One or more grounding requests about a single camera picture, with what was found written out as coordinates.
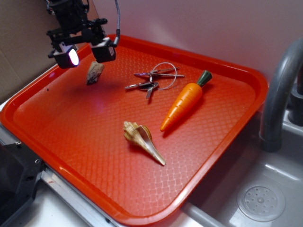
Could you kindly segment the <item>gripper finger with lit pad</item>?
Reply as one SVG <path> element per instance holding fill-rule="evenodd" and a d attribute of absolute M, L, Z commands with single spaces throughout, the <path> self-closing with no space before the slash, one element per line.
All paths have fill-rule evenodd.
<path fill-rule="evenodd" d="M 59 50 L 53 49 L 49 58 L 54 58 L 61 69 L 75 68 L 79 65 L 79 57 L 74 45 L 66 45 L 64 42 L 59 43 Z"/>

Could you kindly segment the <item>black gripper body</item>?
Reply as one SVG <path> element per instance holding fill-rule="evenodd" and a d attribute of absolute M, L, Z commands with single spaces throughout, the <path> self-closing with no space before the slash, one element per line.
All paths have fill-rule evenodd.
<path fill-rule="evenodd" d="M 103 42 L 106 33 L 102 28 L 107 20 L 88 19 L 89 2 L 81 0 L 47 0 L 47 11 L 56 17 L 60 27 L 47 31 L 53 49 L 62 51 L 60 45 L 91 43 L 97 45 Z"/>

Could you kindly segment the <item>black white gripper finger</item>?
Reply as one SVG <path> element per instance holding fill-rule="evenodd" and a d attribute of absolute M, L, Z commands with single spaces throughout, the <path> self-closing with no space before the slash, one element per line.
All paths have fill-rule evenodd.
<path fill-rule="evenodd" d="M 115 48 L 111 45 L 111 39 L 106 37 L 102 42 L 94 45 L 90 43 L 91 51 L 98 63 L 114 61 L 116 59 Z"/>

